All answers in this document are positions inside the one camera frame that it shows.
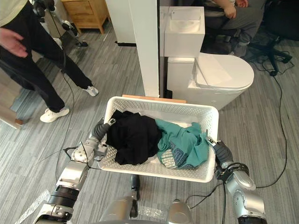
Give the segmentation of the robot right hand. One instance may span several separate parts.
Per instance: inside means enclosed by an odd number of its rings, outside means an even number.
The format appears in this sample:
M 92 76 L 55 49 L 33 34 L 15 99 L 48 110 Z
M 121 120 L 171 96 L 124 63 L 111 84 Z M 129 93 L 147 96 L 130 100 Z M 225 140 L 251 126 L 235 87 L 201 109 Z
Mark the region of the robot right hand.
M 206 142 L 214 149 L 216 162 L 221 168 L 226 168 L 233 163 L 233 155 L 223 141 L 214 141 L 211 137 L 206 137 Z

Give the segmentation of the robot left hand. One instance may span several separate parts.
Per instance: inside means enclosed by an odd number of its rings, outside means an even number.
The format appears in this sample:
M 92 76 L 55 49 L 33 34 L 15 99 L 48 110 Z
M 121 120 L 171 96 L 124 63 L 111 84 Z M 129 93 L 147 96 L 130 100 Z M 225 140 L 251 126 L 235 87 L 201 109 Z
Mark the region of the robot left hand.
M 101 141 L 107 134 L 109 128 L 116 122 L 116 119 L 111 118 L 108 122 L 104 122 L 104 118 L 101 118 L 94 128 L 91 130 L 88 139 L 85 144 L 93 148 L 93 157 L 98 157 L 98 161 L 101 161 L 107 153 L 107 147 L 101 147 Z

